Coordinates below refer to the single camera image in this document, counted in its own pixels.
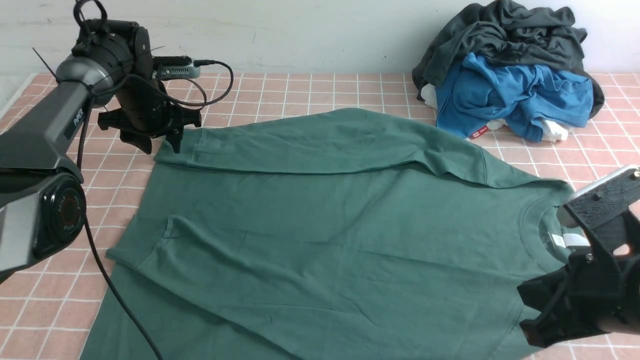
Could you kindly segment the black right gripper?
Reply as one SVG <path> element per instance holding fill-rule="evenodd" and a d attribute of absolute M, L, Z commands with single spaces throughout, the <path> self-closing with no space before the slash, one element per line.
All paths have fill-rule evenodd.
<path fill-rule="evenodd" d="M 537 310 L 519 322 L 533 347 L 610 333 L 639 333 L 639 219 L 630 210 L 588 230 L 596 240 L 562 268 L 518 287 L 525 306 Z"/>

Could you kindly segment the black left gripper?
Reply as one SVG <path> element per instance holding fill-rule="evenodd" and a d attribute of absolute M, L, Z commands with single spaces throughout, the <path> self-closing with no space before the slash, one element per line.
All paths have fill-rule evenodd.
<path fill-rule="evenodd" d="M 81 84 L 94 107 L 116 98 L 119 109 L 98 117 L 102 130 L 131 136 L 143 153 L 153 152 L 150 136 L 165 136 L 174 153 L 181 152 L 186 126 L 202 125 L 199 105 L 169 96 L 164 80 L 153 78 L 153 50 L 148 30 L 137 22 L 79 19 L 71 48 L 71 81 Z"/>

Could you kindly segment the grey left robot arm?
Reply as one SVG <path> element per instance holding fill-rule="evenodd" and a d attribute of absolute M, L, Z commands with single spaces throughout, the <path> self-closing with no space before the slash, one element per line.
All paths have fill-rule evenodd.
<path fill-rule="evenodd" d="M 112 98 L 119 109 L 98 117 L 125 144 L 150 154 L 164 137 L 179 152 L 197 110 L 170 100 L 164 80 L 195 79 L 200 60 L 152 54 L 146 28 L 121 20 L 82 20 L 71 54 L 55 71 L 57 87 L 0 139 L 1 280 L 67 248 L 87 221 L 80 166 L 67 155 L 93 109 Z"/>

